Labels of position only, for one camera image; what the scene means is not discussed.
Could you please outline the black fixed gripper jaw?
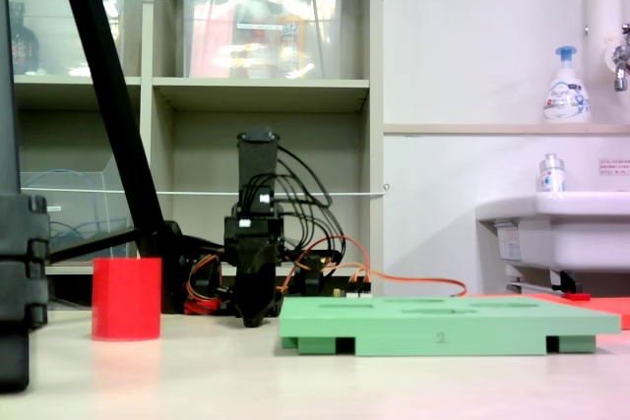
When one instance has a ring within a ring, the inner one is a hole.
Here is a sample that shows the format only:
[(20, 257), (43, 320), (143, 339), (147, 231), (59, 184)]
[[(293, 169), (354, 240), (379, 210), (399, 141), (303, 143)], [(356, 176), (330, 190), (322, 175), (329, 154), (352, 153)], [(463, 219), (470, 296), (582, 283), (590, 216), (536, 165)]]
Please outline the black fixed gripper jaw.
[(260, 326), (276, 300), (276, 267), (264, 265), (257, 272), (238, 269), (234, 305), (246, 328)]

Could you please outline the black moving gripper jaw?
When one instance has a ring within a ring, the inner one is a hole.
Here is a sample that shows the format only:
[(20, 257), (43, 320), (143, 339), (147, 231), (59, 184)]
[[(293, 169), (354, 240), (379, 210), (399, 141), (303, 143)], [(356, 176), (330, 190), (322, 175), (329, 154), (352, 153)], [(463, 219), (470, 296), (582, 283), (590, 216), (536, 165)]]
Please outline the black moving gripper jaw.
[(282, 248), (277, 242), (269, 243), (257, 250), (254, 258), (254, 273), (264, 276), (275, 276), (276, 267), (281, 261)]

